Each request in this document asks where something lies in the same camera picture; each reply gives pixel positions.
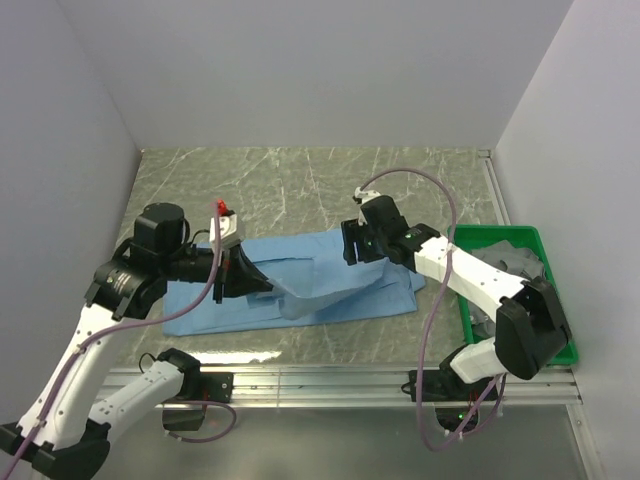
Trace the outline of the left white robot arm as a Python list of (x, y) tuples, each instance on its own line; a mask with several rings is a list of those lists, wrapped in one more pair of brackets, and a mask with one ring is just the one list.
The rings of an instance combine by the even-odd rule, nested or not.
[(172, 203), (146, 206), (134, 233), (98, 267), (85, 294), (78, 324), (54, 373), (29, 410), (1, 427), (1, 449), (49, 479), (90, 479), (105, 463), (112, 444), (158, 404), (229, 410), (228, 392), (213, 393), (191, 355), (168, 349), (148, 370), (103, 401), (96, 399), (128, 330), (153, 325), (148, 314), (171, 281), (200, 283), (189, 305), (168, 315), (177, 319), (207, 295), (216, 302), (269, 292), (268, 279), (247, 258), (238, 214), (223, 201), (214, 205), (211, 245), (190, 240), (184, 210)]

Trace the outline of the light blue long sleeve shirt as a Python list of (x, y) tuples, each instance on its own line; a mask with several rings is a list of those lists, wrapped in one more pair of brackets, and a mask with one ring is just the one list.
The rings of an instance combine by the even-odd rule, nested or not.
[(338, 229), (246, 240), (249, 259), (275, 283), (271, 293), (210, 297), (190, 313), (162, 325), (185, 337), (387, 317), (417, 310), (423, 276), (387, 259), (349, 266)]

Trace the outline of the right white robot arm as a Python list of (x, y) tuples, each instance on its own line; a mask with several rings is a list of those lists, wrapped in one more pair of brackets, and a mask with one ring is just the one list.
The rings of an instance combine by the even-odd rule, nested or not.
[(387, 259), (449, 287), (495, 325), (493, 337), (442, 362), (440, 385), (449, 398), (463, 399), (477, 381), (504, 373), (530, 380), (571, 342), (559, 296), (546, 279), (501, 271), (425, 224), (410, 226), (388, 195), (357, 190), (354, 200), (357, 218), (341, 225), (347, 264)]

